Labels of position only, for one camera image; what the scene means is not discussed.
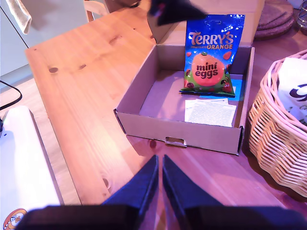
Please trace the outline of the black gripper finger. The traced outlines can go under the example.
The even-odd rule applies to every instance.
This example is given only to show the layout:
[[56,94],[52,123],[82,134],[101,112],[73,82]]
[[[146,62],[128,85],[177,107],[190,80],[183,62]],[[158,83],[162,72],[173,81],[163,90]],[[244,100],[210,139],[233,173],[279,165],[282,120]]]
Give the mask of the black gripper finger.
[[195,184],[167,155],[163,158],[163,185],[170,203],[178,209],[223,206]]
[[102,204],[128,205],[144,209],[157,189],[158,171],[158,156],[154,155],[128,183],[116,191]]
[[149,16],[157,19],[157,25],[200,20],[207,14],[189,0],[152,0],[148,11]]

